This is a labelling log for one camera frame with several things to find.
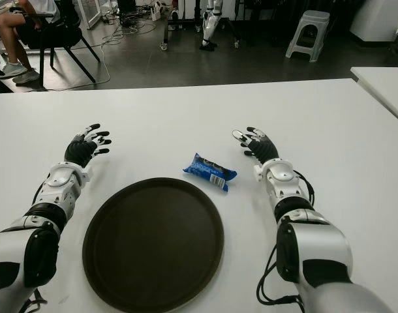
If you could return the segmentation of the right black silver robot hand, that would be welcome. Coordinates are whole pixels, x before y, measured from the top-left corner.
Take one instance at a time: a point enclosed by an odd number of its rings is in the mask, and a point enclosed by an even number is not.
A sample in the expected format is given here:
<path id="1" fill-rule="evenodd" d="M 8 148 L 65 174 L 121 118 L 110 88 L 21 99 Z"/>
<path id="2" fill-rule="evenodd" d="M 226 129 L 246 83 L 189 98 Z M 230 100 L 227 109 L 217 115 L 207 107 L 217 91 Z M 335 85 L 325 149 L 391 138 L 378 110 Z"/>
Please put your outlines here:
<path id="1" fill-rule="evenodd" d="M 243 154 L 247 157 L 254 157 L 261 164 L 279 157 L 275 144 L 257 128 L 247 127 L 246 134 L 240 130 L 233 130 L 232 135 L 240 143 L 240 146 L 245 148 Z"/>

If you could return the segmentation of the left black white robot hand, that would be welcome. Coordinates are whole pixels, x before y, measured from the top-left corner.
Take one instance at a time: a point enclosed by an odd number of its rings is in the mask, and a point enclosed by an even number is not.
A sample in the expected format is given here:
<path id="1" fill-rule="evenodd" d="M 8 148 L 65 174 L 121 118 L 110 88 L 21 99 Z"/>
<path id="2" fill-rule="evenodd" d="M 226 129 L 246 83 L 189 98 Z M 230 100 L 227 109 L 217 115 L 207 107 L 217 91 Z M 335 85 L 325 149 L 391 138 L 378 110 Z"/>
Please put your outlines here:
<path id="1" fill-rule="evenodd" d="M 64 161 L 86 167 L 97 155 L 106 154 L 110 150 L 105 145 L 111 144 L 108 131 L 98 131 L 100 124 L 85 127 L 77 133 L 66 148 Z"/>

